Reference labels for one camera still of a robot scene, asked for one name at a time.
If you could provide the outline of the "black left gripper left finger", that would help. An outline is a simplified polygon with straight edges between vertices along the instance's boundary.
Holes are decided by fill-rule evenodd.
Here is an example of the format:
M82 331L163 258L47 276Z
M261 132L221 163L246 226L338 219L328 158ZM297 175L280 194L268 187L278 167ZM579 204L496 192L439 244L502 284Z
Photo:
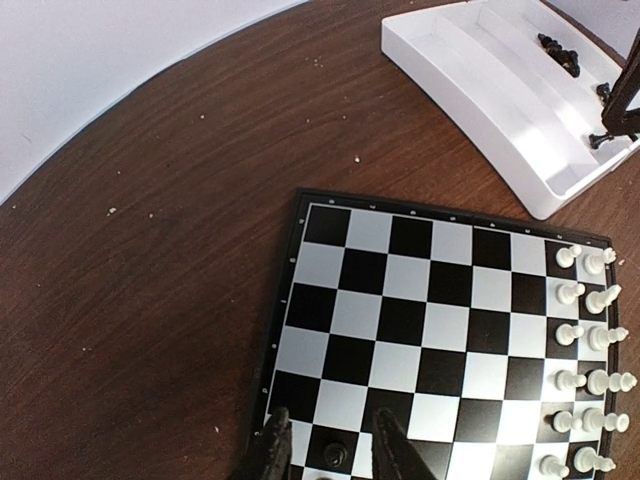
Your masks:
M262 431L252 440L228 479L290 479L291 458L292 424L289 410L278 407Z

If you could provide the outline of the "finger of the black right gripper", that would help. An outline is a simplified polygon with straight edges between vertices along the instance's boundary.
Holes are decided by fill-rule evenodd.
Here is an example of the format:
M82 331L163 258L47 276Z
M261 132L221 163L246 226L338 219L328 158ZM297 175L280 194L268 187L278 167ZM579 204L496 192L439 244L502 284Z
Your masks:
M639 93L639 33L636 33L626 64L616 80L601 119L608 137L639 133L639 108L630 104Z

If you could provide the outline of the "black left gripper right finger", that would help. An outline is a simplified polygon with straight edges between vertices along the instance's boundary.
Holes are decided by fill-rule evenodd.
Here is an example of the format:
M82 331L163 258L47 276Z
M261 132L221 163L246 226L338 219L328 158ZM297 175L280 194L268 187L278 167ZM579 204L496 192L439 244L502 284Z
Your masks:
M394 413L379 409L372 425L372 478L436 480Z

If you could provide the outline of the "white plastic divided tray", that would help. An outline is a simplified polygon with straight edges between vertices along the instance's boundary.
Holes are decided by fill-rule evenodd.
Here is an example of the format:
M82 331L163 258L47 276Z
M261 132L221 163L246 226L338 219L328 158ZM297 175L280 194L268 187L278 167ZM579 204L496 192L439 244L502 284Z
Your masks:
M578 53L573 78L537 35ZM549 218L636 153L601 134L596 86L621 67L598 44L539 1L464 1L383 19L381 49L488 159L526 210Z

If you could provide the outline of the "black white chessboard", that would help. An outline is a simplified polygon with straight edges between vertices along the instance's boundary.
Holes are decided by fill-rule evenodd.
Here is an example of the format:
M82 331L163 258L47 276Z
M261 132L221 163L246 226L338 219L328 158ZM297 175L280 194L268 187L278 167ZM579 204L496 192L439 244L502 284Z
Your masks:
M532 479L545 380L545 243L610 239L302 190L250 433L285 407L296 479L368 479L379 409L438 479ZM348 457L326 465L327 444Z

